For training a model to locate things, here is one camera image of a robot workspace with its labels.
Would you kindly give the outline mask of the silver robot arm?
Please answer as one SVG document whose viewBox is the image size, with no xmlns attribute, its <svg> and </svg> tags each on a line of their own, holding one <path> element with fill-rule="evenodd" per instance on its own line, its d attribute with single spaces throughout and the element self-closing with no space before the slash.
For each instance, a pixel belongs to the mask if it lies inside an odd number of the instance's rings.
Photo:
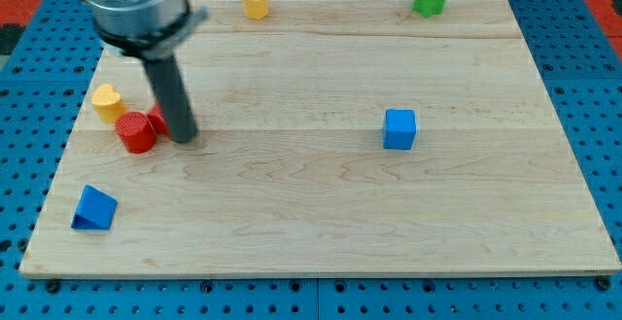
<svg viewBox="0 0 622 320">
<path fill-rule="evenodd" d="M 162 60 L 208 18 L 190 0 L 81 0 L 90 8 L 101 40 L 120 54 Z"/>
</svg>

